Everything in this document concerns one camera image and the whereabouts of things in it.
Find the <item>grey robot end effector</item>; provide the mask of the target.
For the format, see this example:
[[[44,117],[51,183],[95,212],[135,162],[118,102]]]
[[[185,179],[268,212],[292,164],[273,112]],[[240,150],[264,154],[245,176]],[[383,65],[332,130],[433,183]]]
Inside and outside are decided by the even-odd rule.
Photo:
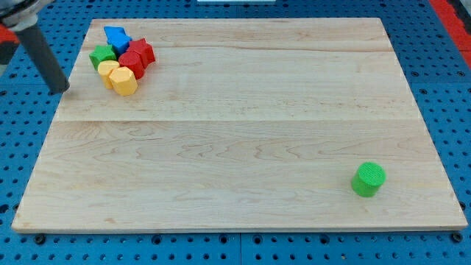
[[[1,25],[20,32],[38,22],[38,13],[52,0],[1,0]]]

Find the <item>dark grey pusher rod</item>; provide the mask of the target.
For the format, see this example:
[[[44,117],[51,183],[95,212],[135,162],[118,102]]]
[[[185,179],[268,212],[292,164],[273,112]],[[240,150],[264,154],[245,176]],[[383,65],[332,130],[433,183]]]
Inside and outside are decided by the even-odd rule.
[[[70,87],[54,53],[37,24],[28,25],[17,30],[16,35],[41,75],[43,81],[53,94],[64,93]]]

